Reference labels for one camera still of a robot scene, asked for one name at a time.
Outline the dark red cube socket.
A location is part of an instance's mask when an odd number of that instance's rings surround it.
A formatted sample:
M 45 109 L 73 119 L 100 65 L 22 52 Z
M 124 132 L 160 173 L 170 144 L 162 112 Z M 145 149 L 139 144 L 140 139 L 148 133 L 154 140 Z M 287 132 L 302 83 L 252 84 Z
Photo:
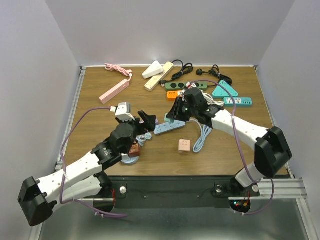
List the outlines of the dark red cube socket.
M 132 145 L 128 153 L 128 156 L 130 158 L 136 158 L 136 157 L 139 157 L 140 155 L 141 155 L 141 146 L 139 145 L 138 142 L 136 142 L 135 144 Z

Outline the teal cube adapter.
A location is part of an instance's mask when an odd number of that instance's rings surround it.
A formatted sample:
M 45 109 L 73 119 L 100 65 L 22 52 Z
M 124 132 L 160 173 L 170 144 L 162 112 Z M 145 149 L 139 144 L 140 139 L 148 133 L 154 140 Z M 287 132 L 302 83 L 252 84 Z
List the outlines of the teal cube adapter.
M 170 124 L 173 124 L 173 123 L 175 122 L 174 119 L 168 117 L 168 114 L 167 114 L 167 113 L 164 115 L 164 121 L 165 121 L 166 123 L 170 123 Z

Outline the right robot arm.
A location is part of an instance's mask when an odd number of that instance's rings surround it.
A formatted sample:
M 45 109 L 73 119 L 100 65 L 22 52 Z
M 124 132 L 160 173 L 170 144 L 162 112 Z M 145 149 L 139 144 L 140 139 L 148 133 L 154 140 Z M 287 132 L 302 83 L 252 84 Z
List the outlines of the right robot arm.
M 248 145 L 254 151 L 254 161 L 244 164 L 230 182 L 231 192 L 242 195 L 253 183 L 263 178 L 273 178 L 292 158 L 292 152 L 279 127 L 265 128 L 254 125 L 217 104 L 209 104 L 198 88 L 185 90 L 177 97 L 167 113 L 170 121 L 188 122 L 192 118 L 212 129 L 233 136 L 236 143 Z

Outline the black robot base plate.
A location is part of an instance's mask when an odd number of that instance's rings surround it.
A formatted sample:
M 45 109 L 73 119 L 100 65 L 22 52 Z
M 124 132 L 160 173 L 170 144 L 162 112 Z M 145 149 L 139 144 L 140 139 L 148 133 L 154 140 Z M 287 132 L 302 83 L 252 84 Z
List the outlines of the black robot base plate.
M 110 176 L 112 186 L 92 199 L 112 201 L 117 209 L 229 208 L 230 200 L 260 196 L 252 186 L 243 188 L 231 175 Z

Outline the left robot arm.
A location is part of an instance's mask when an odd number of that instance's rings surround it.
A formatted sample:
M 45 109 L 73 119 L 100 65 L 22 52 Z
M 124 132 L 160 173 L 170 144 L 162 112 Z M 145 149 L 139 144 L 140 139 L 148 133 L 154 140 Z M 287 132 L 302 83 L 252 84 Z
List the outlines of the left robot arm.
M 62 205 L 71 202 L 85 205 L 83 198 L 108 196 L 113 184 L 105 170 L 130 152 L 137 136 L 156 128 L 155 115 L 139 111 L 139 116 L 134 117 L 122 104 L 106 109 L 115 113 L 119 123 L 108 138 L 76 162 L 63 163 L 61 170 L 38 179 L 31 176 L 23 181 L 17 200 L 31 227 L 45 222 Z

